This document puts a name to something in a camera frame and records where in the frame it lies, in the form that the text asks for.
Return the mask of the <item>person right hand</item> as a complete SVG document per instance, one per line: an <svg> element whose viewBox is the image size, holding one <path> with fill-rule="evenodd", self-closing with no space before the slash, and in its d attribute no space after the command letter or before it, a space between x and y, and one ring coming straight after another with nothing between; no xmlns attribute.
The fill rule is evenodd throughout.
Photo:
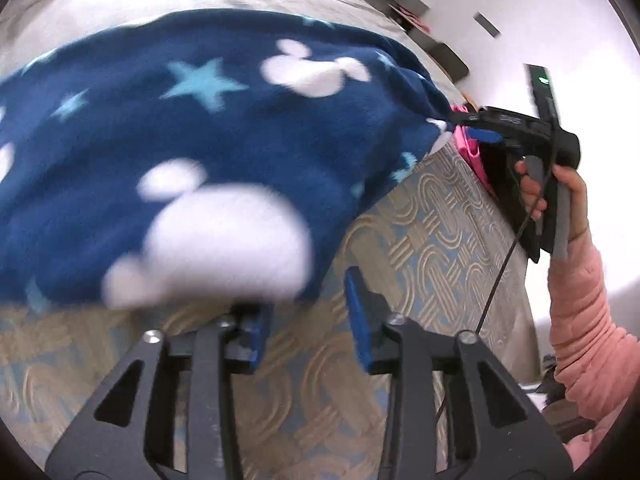
<svg viewBox="0 0 640 480"><path fill-rule="evenodd" d="M526 162L515 164L515 171L521 177L521 199L525 209L534 221L539 220L547 210L547 202L542 198L541 185L528 173ZM589 230L587 187L578 172L570 167L554 165L552 174L570 190L570 235L572 242Z"/></svg>

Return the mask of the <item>pink sleeved right forearm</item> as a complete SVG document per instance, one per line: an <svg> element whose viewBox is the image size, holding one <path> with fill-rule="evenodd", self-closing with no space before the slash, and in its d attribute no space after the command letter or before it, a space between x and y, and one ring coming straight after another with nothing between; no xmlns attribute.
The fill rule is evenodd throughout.
<svg viewBox="0 0 640 480"><path fill-rule="evenodd" d="M639 379L639 339L612 321L600 252L588 231L568 244L565 260L553 259L550 341L555 379L578 414L596 423L565 445L579 468L613 427Z"/></svg>

